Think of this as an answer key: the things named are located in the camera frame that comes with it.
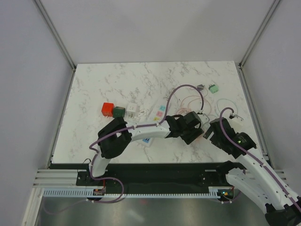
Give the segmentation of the white power strip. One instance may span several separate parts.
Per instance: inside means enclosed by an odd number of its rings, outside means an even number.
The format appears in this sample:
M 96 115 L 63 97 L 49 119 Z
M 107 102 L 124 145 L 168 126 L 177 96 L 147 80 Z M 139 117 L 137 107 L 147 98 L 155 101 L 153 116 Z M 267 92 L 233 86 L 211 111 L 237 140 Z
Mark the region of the white power strip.
M 167 99 L 159 99 L 154 105 L 147 122 L 159 122 L 163 119 L 166 112 Z M 142 140 L 142 145 L 150 147 L 154 141 L 154 138 L 145 138 Z

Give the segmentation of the small grey charger plug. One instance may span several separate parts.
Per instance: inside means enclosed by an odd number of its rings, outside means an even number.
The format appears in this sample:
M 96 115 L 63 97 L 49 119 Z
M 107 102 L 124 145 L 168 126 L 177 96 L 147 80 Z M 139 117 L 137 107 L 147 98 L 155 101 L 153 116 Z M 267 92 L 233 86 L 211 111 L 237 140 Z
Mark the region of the small grey charger plug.
M 199 91 L 202 91 L 202 90 L 205 89 L 205 86 L 204 86 L 203 84 L 197 85 L 197 89 L 198 89 Z

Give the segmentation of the light green cube plug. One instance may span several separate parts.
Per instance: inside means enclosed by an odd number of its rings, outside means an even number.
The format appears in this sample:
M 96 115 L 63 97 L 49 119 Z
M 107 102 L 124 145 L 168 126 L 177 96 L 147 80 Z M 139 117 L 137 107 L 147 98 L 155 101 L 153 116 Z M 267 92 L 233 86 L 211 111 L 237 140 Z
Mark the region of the light green cube plug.
M 212 84 L 212 85 L 209 86 L 208 90 L 209 90 L 212 94 L 214 94 L 214 93 L 216 93 L 216 92 L 219 91 L 219 88 L 218 88 L 217 85 Z

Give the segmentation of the dark green cube plug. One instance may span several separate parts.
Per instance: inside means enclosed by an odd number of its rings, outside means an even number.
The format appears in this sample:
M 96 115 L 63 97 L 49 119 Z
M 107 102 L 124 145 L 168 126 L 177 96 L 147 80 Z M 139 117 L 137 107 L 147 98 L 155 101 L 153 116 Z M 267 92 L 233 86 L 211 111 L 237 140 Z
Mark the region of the dark green cube plug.
M 126 109 L 124 107 L 116 106 L 113 108 L 112 116 L 113 118 L 125 117 Z

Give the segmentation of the red cube plug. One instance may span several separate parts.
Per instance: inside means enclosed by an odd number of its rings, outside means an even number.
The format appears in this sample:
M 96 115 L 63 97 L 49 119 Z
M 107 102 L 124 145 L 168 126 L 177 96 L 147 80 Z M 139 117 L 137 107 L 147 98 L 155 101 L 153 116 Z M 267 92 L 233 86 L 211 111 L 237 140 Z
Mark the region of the red cube plug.
M 104 102 L 101 109 L 103 116 L 112 117 L 114 107 L 115 105 L 113 103 Z

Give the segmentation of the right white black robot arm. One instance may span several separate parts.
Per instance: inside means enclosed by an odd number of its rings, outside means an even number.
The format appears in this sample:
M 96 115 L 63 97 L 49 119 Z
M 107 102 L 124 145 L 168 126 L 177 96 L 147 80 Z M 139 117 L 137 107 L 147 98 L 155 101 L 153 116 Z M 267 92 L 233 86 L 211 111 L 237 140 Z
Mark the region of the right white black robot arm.
M 270 226 L 297 226 L 301 223 L 301 197 L 273 170 L 244 132 L 236 133 L 225 118 L 210 122 L 204 138 L 234 157 L 251 174 L 246 176 L 231 161 L 216 169 L 220 185 L 234 186 L 264 213 Z

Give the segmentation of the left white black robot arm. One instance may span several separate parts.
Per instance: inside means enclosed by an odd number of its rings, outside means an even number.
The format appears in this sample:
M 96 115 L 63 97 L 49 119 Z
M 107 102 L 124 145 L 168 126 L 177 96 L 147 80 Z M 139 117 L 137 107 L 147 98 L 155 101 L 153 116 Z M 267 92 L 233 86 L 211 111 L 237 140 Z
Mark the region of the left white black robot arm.
M 161 121 L 127 123 L 118 117 L 98 132 L 98 139 L 89 149 L 96 152 L 90 163 L 87 180 L 93 185 L 103 181 L 111 159 L 120 156 L 127 146 L 145 138 L 178 138 L 190 145 L 204 133 L 200 117 L 194 111 L 182 115 L 165 115 Z

